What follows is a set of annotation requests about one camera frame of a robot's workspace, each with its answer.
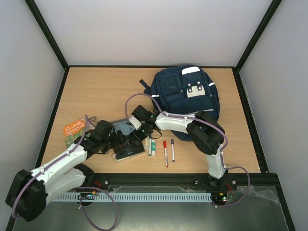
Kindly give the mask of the orange Treehouse book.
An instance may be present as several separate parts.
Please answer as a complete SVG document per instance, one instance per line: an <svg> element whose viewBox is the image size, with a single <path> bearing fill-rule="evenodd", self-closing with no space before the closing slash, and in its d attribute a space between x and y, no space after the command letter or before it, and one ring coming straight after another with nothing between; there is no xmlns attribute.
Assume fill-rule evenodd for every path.
<svg viewBox="0 0 308 231"><path fill-rule="evenodd" d="M91 123L89 121L86 122L85 118L77 120L69 125L66 125L63 128L65 145L68 148L71 144L74 143L76 138L81 136L85 132L85 126L87 126L87 130L90 129Z"/></svg>

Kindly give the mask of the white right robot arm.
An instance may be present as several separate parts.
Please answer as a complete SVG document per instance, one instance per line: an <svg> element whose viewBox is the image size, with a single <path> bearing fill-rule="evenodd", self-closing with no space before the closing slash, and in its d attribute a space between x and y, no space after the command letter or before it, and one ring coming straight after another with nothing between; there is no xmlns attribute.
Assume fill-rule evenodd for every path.
<svg viewBox="0 0 308 231"><path fill-rule="evenodd" d="M217 189L226 184L223 149L228 139L223 128L207 112L179 115L160 109L151 112L139 105L128 120L135 128L134 135L141 141L154 130L188 134L197 149L206 155L210 184Z"/></svg>

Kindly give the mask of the navy blue student backpack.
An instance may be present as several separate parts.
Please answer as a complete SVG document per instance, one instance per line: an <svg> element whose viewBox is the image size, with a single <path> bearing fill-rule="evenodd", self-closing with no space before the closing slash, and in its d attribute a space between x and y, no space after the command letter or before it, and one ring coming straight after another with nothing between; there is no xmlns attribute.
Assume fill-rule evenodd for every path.
<svg viewBox="0 0 308 231"><path fill-rule="evenodd" d="M220 103L218 90L209 75L198 66L184 65L163 69L143 93L153 97L165 114L177 114L180 118L170 118L160 114L156 124L160 130L171 130L182 141L192 141L185 125L192 122L186 117L194 117L200 111L205 111L215 121L218 121Z"/></svg>

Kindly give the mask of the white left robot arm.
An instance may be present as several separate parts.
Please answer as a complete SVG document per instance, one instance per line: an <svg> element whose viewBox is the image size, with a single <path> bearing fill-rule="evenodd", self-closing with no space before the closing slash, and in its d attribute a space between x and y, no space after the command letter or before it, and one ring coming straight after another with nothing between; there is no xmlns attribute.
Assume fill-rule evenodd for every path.
<svg viewBox="0 0 308 231"><path fill-rule="evenodd" d="M89 136L83 134L59 156L31 171L16 173L5 203L12 208L12 217L26 221L37 218L57 196L77 187L89 187L94 171L83 164L92 155L107 152L111 146L114 126L98 122Z"/></svg>

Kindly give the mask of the dark Wuthering Heights book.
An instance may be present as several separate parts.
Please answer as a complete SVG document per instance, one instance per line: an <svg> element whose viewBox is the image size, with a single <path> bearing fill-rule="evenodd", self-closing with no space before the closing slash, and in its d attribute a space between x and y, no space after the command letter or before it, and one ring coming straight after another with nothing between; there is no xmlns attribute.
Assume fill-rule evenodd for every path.
<svg viewBox="0 0 308 231"><path fill-rule="evenodd" d="M122 161L145 152L142 142L136 144L129 140L128 136L135 130L135 127L130 124L128 119L116 120L112 124L118 135L118 143L114 148L116 161Z"/></svg>

